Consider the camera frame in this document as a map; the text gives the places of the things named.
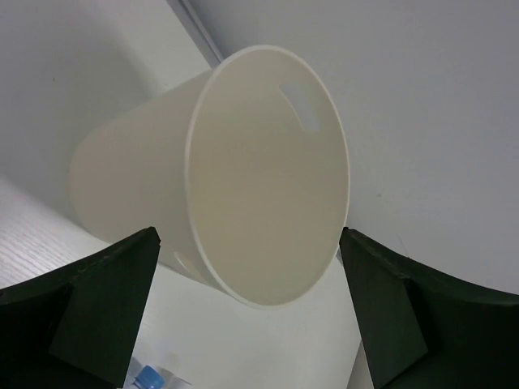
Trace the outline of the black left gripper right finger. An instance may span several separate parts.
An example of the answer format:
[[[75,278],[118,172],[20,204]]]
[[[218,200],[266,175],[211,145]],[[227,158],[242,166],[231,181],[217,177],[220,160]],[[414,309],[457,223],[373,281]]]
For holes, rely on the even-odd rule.
[[[516,388],[518,297],[460,280],[354,229],[341,255],[376,388]]]

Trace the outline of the blue label water bottle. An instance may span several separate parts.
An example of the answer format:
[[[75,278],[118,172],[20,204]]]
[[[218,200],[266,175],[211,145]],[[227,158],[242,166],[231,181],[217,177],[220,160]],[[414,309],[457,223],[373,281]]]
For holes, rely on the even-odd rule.
[[[187,389],[192,388],[192,385],[166,368],[143,365],[136,357],[132,357],[122,387],[139,389]]]

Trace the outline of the white plastic bin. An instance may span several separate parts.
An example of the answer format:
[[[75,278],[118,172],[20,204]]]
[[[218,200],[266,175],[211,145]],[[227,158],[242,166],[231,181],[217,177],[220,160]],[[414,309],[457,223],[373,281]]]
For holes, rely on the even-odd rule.
[[[105,242],[156,228],[164,265],[258,309],[296,301],[336,255],[345,134],[318,75],[256,45],[92,130],[71,205]]]

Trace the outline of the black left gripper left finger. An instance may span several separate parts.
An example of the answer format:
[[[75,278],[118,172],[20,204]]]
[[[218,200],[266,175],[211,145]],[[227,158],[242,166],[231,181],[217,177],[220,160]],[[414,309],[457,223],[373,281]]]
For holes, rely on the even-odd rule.
[[[1,386],[122,387],[160,248],[149,227],[2,289]]]

